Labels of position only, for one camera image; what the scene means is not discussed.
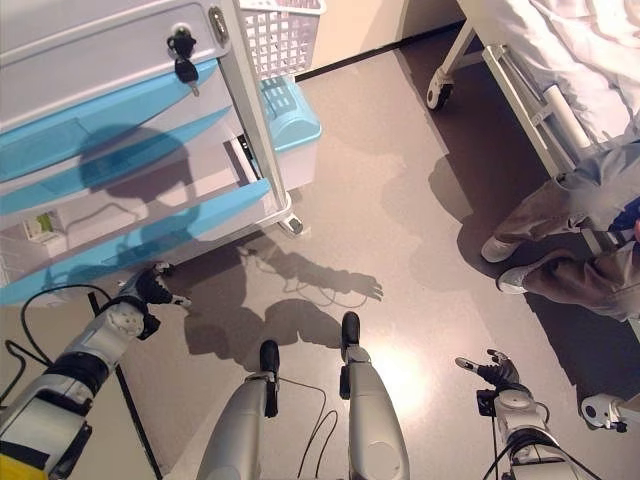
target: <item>yellow label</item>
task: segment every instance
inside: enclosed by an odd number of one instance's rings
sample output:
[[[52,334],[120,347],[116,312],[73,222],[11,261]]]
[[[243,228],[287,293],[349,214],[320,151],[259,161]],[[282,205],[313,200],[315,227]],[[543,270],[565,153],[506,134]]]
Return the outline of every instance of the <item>yellow label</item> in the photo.
[[[2,480],[47,480],[42,470],[0,454],[0,478]]]

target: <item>white robot part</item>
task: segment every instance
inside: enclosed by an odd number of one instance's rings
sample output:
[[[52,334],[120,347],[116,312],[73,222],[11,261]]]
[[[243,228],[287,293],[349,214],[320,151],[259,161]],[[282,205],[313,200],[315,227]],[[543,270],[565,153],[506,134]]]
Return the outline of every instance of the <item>white robot part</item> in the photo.
[[[129,303],[113,305],[75,338],[64,353],[84,352],[100,358],[112,372],[132,339],[144,329],[144,315]]]
[[[623,433],[629,422],[640,423],[640,395],[624,401],[601,393],[585,398],[580,409],[584,419],[597,428]]]

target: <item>wall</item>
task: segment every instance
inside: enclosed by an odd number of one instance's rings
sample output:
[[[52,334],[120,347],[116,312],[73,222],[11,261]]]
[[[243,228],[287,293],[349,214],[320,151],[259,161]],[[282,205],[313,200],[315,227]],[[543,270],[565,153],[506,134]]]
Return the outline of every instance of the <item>wall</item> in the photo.
[[[85,298],[56,308],[29,308],[27,320],[32,334],[49,357],[55,358],[93,318]],[[31,349],[20,327],[18,308],[0,309],[0,339],[0,390],[4,390],[18,368],[18,361],[5,350],[4,341],[12,339]],[[6,403],[10,403],[44,369],[27,360],[25,374]],[[115,376],[103,385],[87,421],[93,427],[93,435],[69,477],[71,480],[155,479]]]
[[[313,68],[462,20],[455,0],[326,0]]]

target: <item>cart leg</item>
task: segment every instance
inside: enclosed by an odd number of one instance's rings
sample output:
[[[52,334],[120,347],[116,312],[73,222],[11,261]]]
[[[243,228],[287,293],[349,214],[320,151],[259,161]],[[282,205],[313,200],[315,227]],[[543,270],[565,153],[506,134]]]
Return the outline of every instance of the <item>cart leg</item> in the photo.
[[[430,110],[440,110],[447,102],[453,90],[453,77],[451,74],[457,68],[472,63],[463,60],[465,58],[465,52],[467,48],[469,48],[469,44],[474,36],[475,32],[471,26],[471,22],[467,20],[462,26],[456,41],[453,42],[453,46],[451,50],[449,50],[444,62],[438,67],[436,73],[434,73],[431,78],[429,90],[427,91],[427,107],[429,107]]]

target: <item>gray pants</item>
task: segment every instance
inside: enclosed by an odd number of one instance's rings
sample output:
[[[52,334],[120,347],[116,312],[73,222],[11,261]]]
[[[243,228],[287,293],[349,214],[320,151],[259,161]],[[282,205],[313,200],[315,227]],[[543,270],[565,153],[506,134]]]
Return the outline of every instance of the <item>gray pants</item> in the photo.
[[[547,181],[502,222],[494,235],[504,242],[547,235],[606,231],[640,197],[640,144],[590,158],[570,173]],[[618,320],[640,316],[640,244],[589,260],[560,258],[529,273],[523,286],[555,302],[582,305]]]

